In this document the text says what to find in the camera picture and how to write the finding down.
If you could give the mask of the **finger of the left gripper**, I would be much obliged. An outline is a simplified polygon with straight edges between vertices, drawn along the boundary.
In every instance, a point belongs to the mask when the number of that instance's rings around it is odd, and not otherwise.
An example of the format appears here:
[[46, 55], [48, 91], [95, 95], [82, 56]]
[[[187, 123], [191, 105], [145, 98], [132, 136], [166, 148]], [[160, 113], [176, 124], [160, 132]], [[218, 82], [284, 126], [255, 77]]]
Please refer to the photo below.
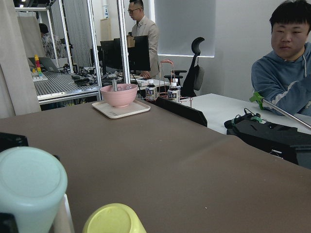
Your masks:
[[26, 136], [12, 134], [12, 133], [0, 133], [0, 152], [14, 148], [28, 146], [28, 140]]
[[18, 233], [17, 223], [13, 214], [0, 214], [0, 233]]

